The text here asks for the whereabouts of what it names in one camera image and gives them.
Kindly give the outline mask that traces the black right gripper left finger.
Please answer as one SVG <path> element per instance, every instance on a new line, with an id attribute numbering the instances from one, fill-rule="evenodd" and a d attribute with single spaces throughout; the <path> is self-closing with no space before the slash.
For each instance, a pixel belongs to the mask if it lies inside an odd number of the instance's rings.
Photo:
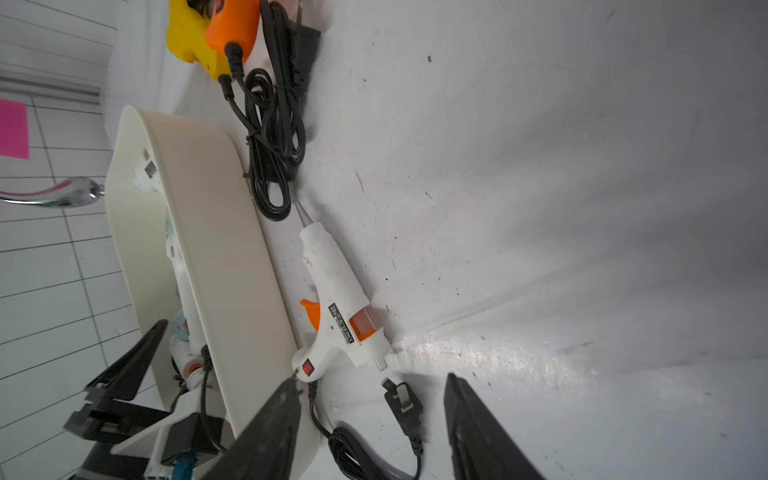
<path id="1" fill-rule="evenodd" d="M 300 418 L 298 382 L 289 378 L 280 384 L 203 479 L 289 479 Z"/>

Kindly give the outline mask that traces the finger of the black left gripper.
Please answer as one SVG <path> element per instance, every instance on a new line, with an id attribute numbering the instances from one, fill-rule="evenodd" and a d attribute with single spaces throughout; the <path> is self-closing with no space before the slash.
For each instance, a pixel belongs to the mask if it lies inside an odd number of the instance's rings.
<path id="1" fill-rule="evenodd" d="M 94 398 L 133 400 L 168 325 L 166 319 L 158 320 L 128 352 L 88 383 L 83 391 Z"/>
<path id="2" fill-rule="evenodd" d="M 118 400 L 86 403 L 64 429 L 84 440 L 119 444 L 165 419 L 170 413 Z"/>

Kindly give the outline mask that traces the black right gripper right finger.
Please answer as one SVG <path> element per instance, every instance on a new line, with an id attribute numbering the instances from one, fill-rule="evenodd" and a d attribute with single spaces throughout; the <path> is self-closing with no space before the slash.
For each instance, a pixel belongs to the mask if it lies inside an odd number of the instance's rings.
<path id="1" fill-rule="evenodd" d="M 467 380 L 447 376 L 444 407 L 455 478 L 543 479 Z"/>

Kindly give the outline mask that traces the cream storage tray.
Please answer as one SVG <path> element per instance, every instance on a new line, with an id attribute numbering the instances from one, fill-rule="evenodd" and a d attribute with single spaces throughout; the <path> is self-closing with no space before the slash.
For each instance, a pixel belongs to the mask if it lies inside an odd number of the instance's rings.
<path id="1" fill-rule="evenodd" d="M 143 149 L 163 194 L 134 183 Z M 176 235 L 214 364 L 208 411 L 224 417 L 227 438 L 235 438 L 291 376 L 297 344 L 234 143 L 199 121 L 129 106 L 105 202 L 142 331 L 181 308 L 166 254 L 167 234 Z"/>

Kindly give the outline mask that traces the white glue gun orange trigger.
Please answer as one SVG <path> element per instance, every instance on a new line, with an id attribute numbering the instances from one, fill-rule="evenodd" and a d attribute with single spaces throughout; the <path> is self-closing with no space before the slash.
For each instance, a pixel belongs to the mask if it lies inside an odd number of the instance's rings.
<path id="1" fill-rule="evenodd" d="M 154 157 L 143 149 L 134 167 L 134 183 L 144 192 L 163 194 L 162 181 Z"/>

